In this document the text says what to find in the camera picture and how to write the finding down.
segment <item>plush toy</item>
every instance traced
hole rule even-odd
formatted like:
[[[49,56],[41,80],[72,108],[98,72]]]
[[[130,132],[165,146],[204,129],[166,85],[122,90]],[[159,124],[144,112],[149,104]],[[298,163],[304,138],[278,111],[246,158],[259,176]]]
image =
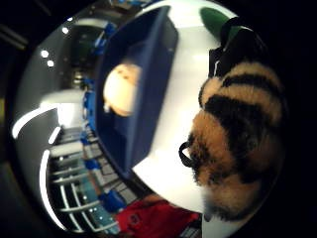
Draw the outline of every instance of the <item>plush toy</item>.
[[[116,114],[127,117],[133,112],[141,69],[129,62],[115,66],[107,76],[104,89],[104,108],[111,108]]]
[[[253,214],[274,184],[284,156],[283,86],[259,36],[241,27],[230,36],[234,26],[241,26],[239,18],[221,24],[221,46],[210,51],[208,79],[199,93],[201,109],[179,148],[183,164],[204,187],[207,221],[212,216],[236,221]],[[186,148],[189,158],[182,152]]]

